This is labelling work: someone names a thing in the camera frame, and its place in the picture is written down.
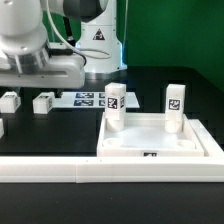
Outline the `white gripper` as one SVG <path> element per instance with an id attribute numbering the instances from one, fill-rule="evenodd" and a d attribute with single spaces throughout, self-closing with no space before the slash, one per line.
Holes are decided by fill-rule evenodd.
<path id="1" fill-rule="evenodd" d="M 33 74 L 0 70 L 0 86 L 57 88 L 55 98 L 61 98 L 64 89 L 81 88 L 84 82 L 84 59 L 75 54 L 52 56 L 42 70 Z"/>

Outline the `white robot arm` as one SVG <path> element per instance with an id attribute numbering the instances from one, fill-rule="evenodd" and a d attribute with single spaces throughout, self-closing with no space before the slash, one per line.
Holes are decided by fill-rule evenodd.
<path id="1" fill-rule="evenodd" d="M 0 0 L 0 87 L 78 89 L 124 70 L 117 0 Z"/>

